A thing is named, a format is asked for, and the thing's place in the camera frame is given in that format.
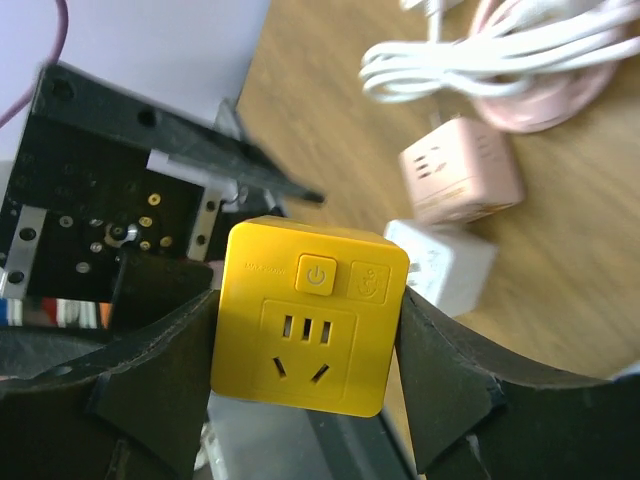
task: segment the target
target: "silver metal strip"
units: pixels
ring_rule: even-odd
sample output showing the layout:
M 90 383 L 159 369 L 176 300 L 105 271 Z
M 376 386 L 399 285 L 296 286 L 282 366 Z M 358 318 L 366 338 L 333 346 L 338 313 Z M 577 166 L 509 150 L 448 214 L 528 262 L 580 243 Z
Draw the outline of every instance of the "silver metal strip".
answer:
M 212 187 L 204 189 L 187 249 L 187 257 L 191 260 L 202 262 L 207 255 L 221 199 L 222 193 L 219 190 Z
M 20 210 L 16 231 L 7 252 L 7 263 L 0 278 L 0 297 L 23 299 L 26 296 L 46 214 L 47 211 L 42 208 L 23 206 Z M 29 230 L 27 235 L 25 229 L 33 229 L 33 232 Z

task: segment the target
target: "power button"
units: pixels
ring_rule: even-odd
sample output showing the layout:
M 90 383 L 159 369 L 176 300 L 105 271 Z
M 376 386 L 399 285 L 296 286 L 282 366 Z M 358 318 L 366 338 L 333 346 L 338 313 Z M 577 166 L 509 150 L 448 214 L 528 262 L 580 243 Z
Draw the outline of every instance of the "power button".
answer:
M 298 263 L 296 290 L 329 296 L 333 292 L 337 263 L 333 258 L 302 255 Z

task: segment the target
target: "tabletop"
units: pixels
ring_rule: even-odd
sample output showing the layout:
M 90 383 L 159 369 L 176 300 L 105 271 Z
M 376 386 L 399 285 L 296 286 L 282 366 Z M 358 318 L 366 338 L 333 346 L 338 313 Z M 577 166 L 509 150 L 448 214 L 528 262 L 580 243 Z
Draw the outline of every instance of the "tabletop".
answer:
M 445 38 L 465 34 L 474 5 L 447 15 Z M 283 167 L 327 192 L 320 209 L 291 204 L 297 218 L 382 233 L 411 216 L 397 156 L 429 132 L 434 104 L 376 104 L 358 71 L 374 44 L 425 35 L 425 19 L 394 1 L 273 0 L 240 113 Z M 457 318 L 520 354 L 602 378 L 640 358 L 638 75 L 640 57 L 627 60 L 575 119 L 510 136 L 527 199 L 469 225 L 499 253 L 478 307 Z M 456 94 L 438 103 L 445 117 L 474 116 Z M 386 403 L 409 442 L 395 363 Z

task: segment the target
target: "power socket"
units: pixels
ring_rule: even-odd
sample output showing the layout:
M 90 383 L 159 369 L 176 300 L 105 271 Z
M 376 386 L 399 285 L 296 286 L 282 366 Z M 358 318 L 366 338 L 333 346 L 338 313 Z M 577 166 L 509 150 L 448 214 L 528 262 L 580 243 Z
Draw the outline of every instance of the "power socket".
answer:
M 524 199 L 518 167 L 497 130 L 454 118 L 400 154 L 415 219 L 470 222 Z
M 408 269 L 406 253 L 373 233 L 280 217 L 236 225 L 222 279 L 213 390 L 376 415 Z
M 411 261 L 407 284 L 450 317 L 473 310 L 493 265 L 497 247 L 452 225 L 422 227 L 392 220 L 385 238 Z

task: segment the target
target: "white power strip cube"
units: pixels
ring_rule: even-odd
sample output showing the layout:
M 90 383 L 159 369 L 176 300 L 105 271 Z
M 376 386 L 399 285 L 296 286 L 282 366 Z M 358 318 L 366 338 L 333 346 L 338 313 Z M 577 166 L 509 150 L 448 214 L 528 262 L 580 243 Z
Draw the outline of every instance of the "white power strip cube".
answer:
M 392 220 L 384 236 L 411 261 L 407 285 L 451 317 L 473 310 L 498 248 L 459 227 Z

